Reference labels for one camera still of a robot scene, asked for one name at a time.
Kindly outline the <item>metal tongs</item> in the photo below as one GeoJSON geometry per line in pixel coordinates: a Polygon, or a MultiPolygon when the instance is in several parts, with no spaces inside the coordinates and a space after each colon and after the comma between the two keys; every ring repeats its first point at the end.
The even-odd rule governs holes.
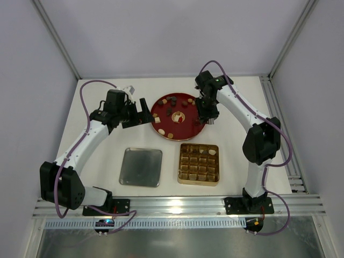
{"type": "Polygon", "coordinates": [[[196,117],[195,119],[192,120],[192,125],[193,126],[205,126],[205,125],[213,125],[214,124],[214,118],[209,118],[209,119],[202,119],[199,117],[196,117]]]}

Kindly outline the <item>silver square box lid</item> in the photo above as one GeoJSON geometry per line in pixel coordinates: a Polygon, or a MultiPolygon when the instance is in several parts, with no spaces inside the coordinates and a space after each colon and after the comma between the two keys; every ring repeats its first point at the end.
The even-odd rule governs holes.
{"type": "Polygon", "coordinates": [[[163,153],[159,149],[127,148],[119,175],[121,185],[157,188],[163,153]]]}

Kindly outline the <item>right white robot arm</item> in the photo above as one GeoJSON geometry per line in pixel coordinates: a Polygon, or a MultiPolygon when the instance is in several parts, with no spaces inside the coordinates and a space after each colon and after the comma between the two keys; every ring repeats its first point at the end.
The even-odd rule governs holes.
{"type": "Polygon", "coordinates": [[[200,123],[210,123],[219,116],[217,105],[227,108],[246,132],[242,151],[248,160],[247,182],[240,197],[224,199],[227,214],[273,214],[272,200],[263,188],[264,169],[281,147],[278,118],[266,118],[240,99],[233,81],[226,75],[213,77],[209,71],[201,72],[195,79],[200,97],[196,107],[200,123]]]}

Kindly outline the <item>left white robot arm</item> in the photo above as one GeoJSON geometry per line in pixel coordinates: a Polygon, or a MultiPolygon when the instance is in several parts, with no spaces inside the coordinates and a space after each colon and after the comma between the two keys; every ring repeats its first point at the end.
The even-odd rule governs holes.
{"type": "Polygon", "coordinates": [[[87,125],[73,144],[54,162],[44,162],[40,167],[41,198],[76,210],[80,206],[103,206],[110,192],[98,187],[86,187],[81,172],[93,152],[118,126],[134,127],[154,121],[146,100],[139,100],[137,110],[131,92],[112,89],[99,108],[87,113],[87,125]]]}

